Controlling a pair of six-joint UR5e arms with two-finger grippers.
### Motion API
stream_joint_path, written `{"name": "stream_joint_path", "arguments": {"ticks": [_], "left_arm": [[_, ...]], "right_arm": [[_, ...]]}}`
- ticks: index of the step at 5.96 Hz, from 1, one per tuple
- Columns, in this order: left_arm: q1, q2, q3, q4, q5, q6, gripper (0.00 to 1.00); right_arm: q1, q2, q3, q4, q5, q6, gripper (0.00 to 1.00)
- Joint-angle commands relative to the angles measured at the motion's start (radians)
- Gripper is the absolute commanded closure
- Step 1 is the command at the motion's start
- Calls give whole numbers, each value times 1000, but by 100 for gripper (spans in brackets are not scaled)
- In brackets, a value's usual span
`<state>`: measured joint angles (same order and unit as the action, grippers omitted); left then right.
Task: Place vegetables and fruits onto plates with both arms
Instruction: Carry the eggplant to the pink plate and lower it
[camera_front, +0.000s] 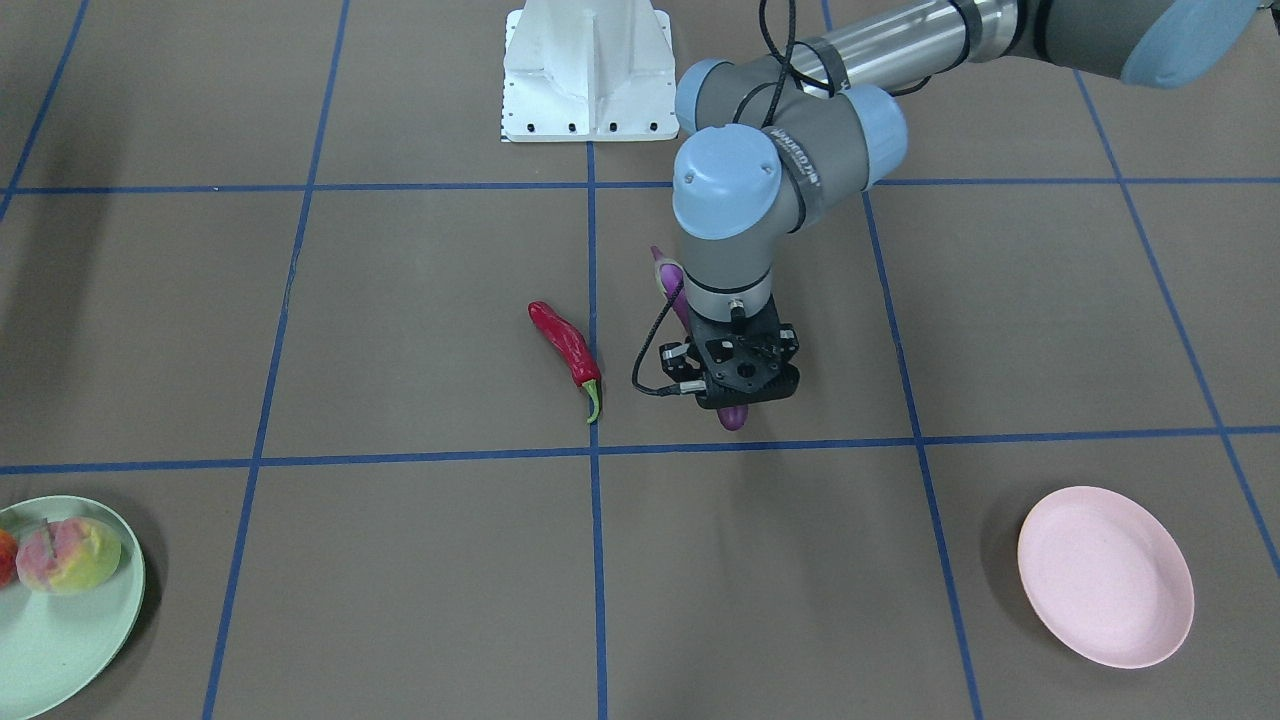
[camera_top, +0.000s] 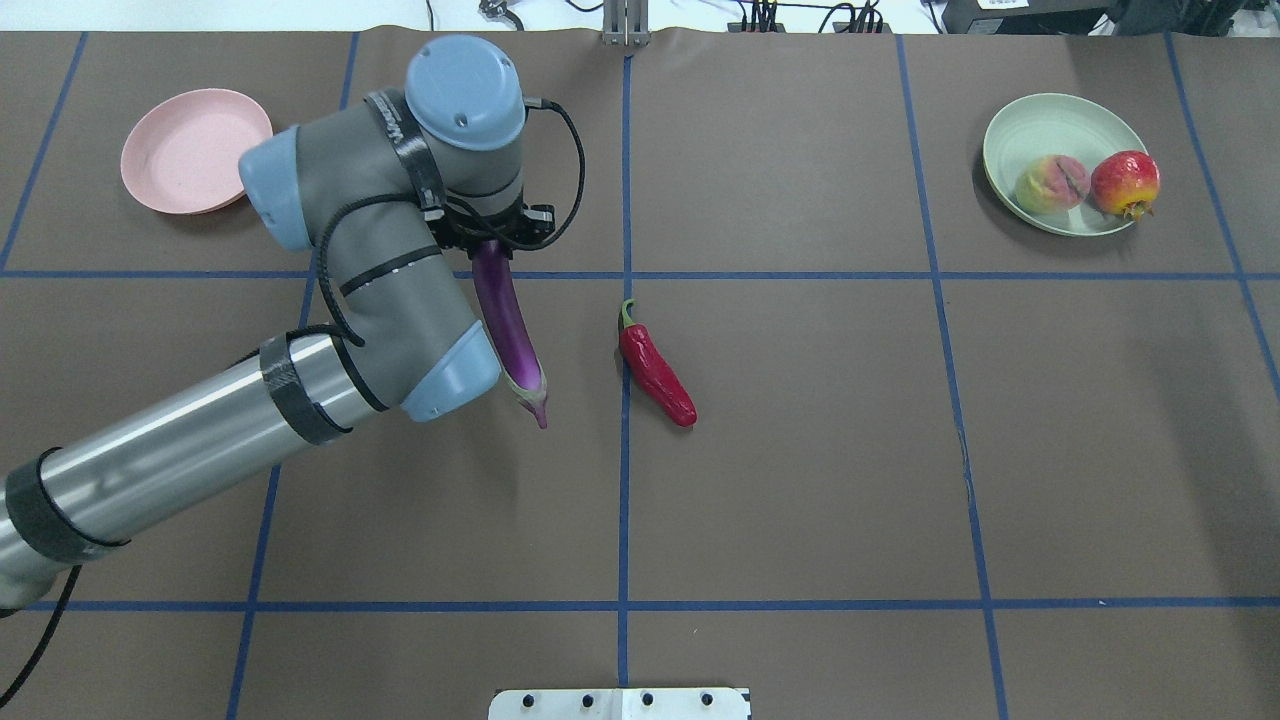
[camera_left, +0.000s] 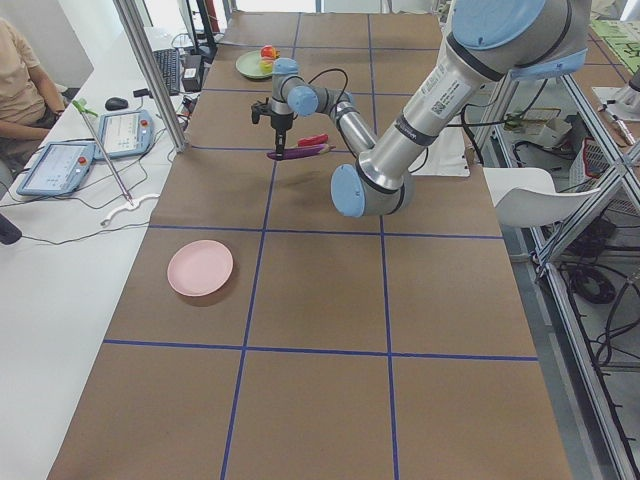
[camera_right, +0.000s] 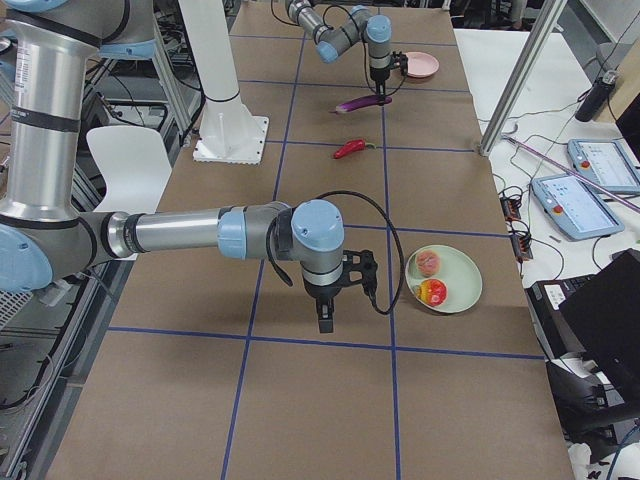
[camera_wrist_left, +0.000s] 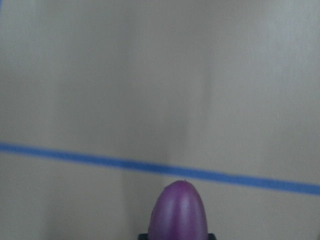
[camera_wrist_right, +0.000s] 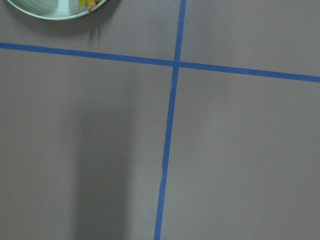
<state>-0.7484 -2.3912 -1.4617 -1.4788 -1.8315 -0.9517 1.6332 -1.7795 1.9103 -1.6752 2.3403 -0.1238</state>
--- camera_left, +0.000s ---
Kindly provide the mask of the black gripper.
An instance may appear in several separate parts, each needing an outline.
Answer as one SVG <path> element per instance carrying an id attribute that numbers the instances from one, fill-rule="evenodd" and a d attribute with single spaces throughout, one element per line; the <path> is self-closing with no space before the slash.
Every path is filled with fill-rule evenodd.
<path id="1" fill-rule="evenodd" d="M 293 113 L 280 114 L 275 111 L 271 112 L 270 125 L 276 131 L 274 153 L 277 159 L 283 158 L 283 150 L 286 148 L 287 131 L 292 128 L 293 121 Z"/>

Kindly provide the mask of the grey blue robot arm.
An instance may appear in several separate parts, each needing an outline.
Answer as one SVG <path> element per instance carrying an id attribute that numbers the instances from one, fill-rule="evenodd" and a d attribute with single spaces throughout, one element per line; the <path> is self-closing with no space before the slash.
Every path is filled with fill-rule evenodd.
<path id="1" fill-rule="evenodd" d="M 268 100 L 251 107 L 251 119 L 270 120 L 275 157 L 283 159 L 295 117 L 329 116 L 356 160 L 331 178 L 331 198 L 344 216 L 390 215 L 413 195 L 410 166 L 483 85 L 513 79 L 558 77 L 586 59 L 588 1 L 456 1 L 436 66 L 394 123 L 375 136 L 348 93 L 314 86 L 296 61 L 280 58 Z"/>

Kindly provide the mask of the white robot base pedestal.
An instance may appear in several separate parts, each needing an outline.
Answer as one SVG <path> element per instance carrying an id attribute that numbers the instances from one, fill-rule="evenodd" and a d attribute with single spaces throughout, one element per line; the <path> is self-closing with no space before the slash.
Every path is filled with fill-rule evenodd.
<path id="1" fill-rule="evenodd" d="M 458 126 L 460 117 L 453 119 L 453 126 L 446 126 L 436 140 L 409 167 L 414 176 L 443 176 L 466 178 L 470 170 L 466 158 L 465 135 Z"/>

